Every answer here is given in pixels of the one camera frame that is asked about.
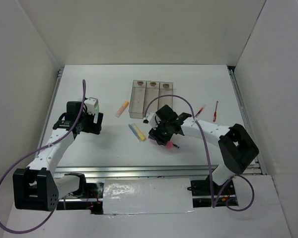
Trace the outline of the pink capped pen bundle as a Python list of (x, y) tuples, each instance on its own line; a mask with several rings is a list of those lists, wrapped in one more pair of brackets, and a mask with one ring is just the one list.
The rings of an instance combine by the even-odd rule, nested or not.
[(168, 141), (164, 147), (167, 149), (171, 149), (171, 148), (174, 148), (175, 146), (171, 141)]

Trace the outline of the orange pink highlighter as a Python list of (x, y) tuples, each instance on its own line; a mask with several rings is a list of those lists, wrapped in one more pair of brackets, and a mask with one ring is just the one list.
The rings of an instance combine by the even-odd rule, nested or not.
[(128, 105), (129, 105), (129, 102), (125, 101), (115, 113), (115, 117), (119, 118), (121, 114), (124, 112), (124, 110), (128, 107)]

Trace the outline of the green highlighter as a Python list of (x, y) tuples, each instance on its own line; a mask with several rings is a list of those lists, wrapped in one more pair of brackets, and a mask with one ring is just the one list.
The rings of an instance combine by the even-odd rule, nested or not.
[(97, 121), (98, 121), (98, 114), (99, 114), (99, 105), (97, 104), (96, 106), (95, 106), (95, 115), (94, 115), (94, 120), (93, 120), (93, 123), (94, 124), (97, 124)]

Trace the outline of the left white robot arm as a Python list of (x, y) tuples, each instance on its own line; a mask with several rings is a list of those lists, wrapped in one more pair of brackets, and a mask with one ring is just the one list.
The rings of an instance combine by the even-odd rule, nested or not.
[(102, 120), (97, 98), (67, 102), (66, 112), (53, 125), (47, 147), (40, 150), (26, 168), (13, 173), (17, 209), (53, 211), (59, 199), (68, 194), (77, 198), (87, 194), (88, 185), (83, 174), (67, 173), (54, 178), (54, 173), (66, 150), (81, 132), (100, 134)]

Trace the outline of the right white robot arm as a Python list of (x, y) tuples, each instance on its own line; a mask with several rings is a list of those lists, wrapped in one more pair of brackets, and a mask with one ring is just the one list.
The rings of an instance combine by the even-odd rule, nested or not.
[(213, 170), (212, 179), (207, 182), (211, 194), (219, 194), (224, 183), (232, 176), (243, 174), (259, 154), (246, 129), (237, 123), (222, 126), (193, 118), (188, 113), (178, 115), (168, 105), (155, 113), (148, 113), (143, 122), (151, 126), (149, 138), (158, 145), (167, 146), (173, 135), (180, 134), (204, 139), (219, 147), (223, 161)]

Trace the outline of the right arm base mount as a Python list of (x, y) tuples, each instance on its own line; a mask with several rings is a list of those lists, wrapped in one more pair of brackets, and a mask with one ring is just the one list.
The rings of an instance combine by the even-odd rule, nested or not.
[[(190, 181), (190, 186), (187, 187), (188, 191), (191, 191), (193, 196), (210, 196), (211, 187), (210, 181), (206, 180), (192, 180)], [(223, 189), (221, 196), (230, 197), (235, 195), (235, 189), (233, 182), (230, 181), (228, 185)]]

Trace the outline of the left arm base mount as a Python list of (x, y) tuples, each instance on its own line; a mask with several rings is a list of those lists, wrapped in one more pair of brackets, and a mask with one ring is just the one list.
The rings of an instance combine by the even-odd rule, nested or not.
[(61, 198), (57, 210), (86, 210), (94, 215), (103, 215), (103, 188), (104, 183), (87, 183), (80, 194), (69, 193)]

